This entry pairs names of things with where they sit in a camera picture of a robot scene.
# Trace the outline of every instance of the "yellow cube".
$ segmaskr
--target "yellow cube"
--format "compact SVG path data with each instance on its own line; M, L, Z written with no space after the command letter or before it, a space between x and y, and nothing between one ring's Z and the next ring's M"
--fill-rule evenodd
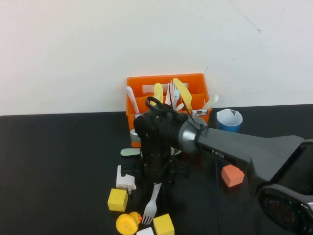
M175 230L169 214L153 219L156 235L174 235Z
M128 201L126 190L112 188L108 199L110 211L124 212Z

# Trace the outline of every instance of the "yellow rubber duck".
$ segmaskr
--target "yellow rubber duck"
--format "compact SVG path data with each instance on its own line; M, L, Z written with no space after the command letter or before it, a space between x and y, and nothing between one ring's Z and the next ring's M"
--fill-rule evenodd
M121 214L116 220L116 228L122 235L134 235L142 218L138 212Z

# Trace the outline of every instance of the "cable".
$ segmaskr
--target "cable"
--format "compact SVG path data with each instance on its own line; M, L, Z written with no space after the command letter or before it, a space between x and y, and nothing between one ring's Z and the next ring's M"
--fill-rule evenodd
M193 126L196 130L196 136L195 136L195 145L199 148L200 153L202 153L201 145L199 145L199 138L201 136L201 133L203 130L207 129L207 126L204 126L203 124L197 123L192 116L190 115L189 111L187 110L188 115L192 119L192 121L200 126L200 129L197 129L194 125L192 125L189 121L187 121L191 126ZM208 162L209 160L206 158L206 156L202 153L202 156L204 159ZM219 186L219 177L218 177L218 164L217 164L217 158L215 158L215 181L216 181L216 197L217 197L217 232L218 235L221 235L221 202L220 202L220 186Z
M171 95L171 87L170 87L170 84L168 84L168 92L170 93L170 101L171 101L171 106L172 106L172 109L173 109L173 103L172 103L172 95Z
M216 180L216 197L217 197L217 232L221 235L221 203L220 203L220 186L218 177L217 158L215 158L215 180Z
M153 101L154 103L156 103L156 105L150 104L149 101ZM172 109L166 109L166 106L164 104L162 104L158 99L152 96L147 97L147 99L145 100L145 104L150 110L158 111L160 114L163 115L172 111Z
M163 172L165 171L165 169L168 167L168 165L170 164L170 162L172 161L172 159L175 157L175 154L178 152L178 149L176 148L174 150L173 155L171 154L171 157L169 158L168 162L164 165L163 169L161 170L160 174L158 175L158 178L161 177L161 175L163 174Z

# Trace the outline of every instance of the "orange cube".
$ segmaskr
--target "orange cube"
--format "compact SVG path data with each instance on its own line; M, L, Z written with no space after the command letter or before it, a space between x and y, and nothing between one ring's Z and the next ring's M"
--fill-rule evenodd
M222 178L228 187L241 184L245 174L233 165L224 166L222 169Z

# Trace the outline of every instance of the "white wall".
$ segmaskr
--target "white wall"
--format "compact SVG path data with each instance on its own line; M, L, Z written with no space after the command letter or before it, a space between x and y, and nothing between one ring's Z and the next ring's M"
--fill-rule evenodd
M313 103L312 0L0 0L0 115L125 110L205 72L219 107Z

